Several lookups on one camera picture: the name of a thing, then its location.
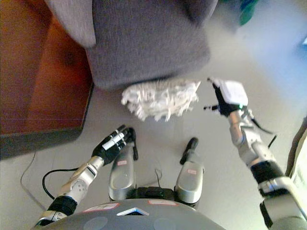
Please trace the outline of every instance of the brown wood panel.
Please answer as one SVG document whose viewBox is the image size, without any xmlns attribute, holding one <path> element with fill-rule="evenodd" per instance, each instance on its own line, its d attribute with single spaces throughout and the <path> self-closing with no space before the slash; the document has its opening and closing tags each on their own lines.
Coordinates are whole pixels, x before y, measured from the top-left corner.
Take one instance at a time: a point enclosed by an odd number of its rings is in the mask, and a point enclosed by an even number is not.
<svg viewBox="0 0 307 230">
<path fill-rule="evenodd" d="M 0 6 L 1 135 L 80 128 L 92 86 L 84 49 L 42 0 Z"/>
</svg>

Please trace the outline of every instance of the white mop head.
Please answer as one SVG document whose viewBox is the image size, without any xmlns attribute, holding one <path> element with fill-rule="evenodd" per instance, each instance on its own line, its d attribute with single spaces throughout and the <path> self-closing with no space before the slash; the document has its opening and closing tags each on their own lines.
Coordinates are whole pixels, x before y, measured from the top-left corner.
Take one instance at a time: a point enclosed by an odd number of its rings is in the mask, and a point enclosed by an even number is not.
<svg viewBox="0 0 307 230">
<path fill-rule="evenodd" d="M 198 80 L 167 79 L 131 85 L 122 94 L 121 103 L 142 121 L 154 116 L 158 121 L 165 116 L 168 121 L 172 114 L 181 116 L 183 111 L 192 110 L 191 102 L 198 101 L 196 90 Z"/>
</svg>

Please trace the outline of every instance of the gray sofa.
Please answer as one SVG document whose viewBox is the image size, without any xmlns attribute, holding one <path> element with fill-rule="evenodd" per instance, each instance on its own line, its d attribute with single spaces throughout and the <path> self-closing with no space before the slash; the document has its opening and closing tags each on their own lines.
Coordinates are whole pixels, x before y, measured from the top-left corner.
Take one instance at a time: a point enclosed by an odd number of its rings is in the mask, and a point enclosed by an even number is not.
<svg viewBox="0 0 307 230">
<path fill-rule="evenodd" d="M 210 57 L 204 22 L 217 0 L 46 0 L 86 50 L 101 89 L 175 76 Z"/>
</svg>

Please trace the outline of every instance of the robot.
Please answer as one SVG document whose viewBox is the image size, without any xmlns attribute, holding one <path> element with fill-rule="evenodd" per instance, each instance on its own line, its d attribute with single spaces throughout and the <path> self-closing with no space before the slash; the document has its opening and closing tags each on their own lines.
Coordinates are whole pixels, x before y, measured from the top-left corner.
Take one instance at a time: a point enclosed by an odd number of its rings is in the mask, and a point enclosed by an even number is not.
<svg viewBox="0 0 307 230">
<path fill-rule="evenodd" d="M 271 230 L 307 230 L 304 201 L 262 142 L 256 128 L 260 126 L 247 107 L 243 85 L 229 80 L 208 81 L 213 85 L 218 105 L 204 109 L 218 110 L 228 118 L 232 142 L 264 198 L 260 209 L 266 226 Z M 138 159 L 136 135 L 132 127 L 122 125 L 97 145 L 91 159 L 62 186 L 32 229 L 187 230 L 193 226 L 193 229 L 223 230 L 196 210 L 204 174 L 203 163 L 196 152 L 197 143 L 197 138 L 188 143 L 173 190 L 160 186 L 137 188 L 133 168 L 133 162 Z M 73 215 L 98 171 L 111 162 L 110 202 Z"/>
</svg>

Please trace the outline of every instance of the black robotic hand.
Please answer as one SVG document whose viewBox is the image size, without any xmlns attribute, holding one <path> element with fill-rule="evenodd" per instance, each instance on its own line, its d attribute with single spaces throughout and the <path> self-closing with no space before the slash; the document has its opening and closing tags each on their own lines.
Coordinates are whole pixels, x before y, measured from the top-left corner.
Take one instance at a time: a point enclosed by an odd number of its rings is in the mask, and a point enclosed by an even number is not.
<svg viewBox="0 0 307 230">
<path fill-rule="evenodd" d="M 134 159 L 137 160 L 136 136 L 133 128 L 122 125 L 103 139 L 94 149 L 93 156 L 99 156 L 104 160 L 104 165 L 111 163 L 127 143 L 134 142 Z"/>
<path fill-rule="evenodd" d="M 228 117 L 233 111 L 247 109 L 248 98 L 240 82 L 210 78 L 207 81 L 212 83 L 218 104 L 205 106 L 204 110 L 218 110 L 221 115 Z"/>
</svg>

